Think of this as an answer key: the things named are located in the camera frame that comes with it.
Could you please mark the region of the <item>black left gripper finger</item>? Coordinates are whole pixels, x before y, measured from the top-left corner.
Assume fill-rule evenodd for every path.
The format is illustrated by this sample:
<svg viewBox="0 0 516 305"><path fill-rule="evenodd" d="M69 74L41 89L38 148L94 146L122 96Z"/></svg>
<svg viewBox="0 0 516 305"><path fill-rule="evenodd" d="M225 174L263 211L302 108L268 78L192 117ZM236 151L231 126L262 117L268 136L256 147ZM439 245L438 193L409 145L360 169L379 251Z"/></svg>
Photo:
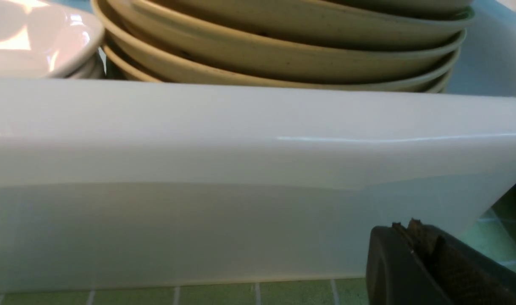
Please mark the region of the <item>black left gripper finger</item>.
<svg viewBox="0 0 516 305"><path fill-rule="evenodd" d="M365 273L371 305L516 305L516 273L417 219L376 226Z"/></svg>

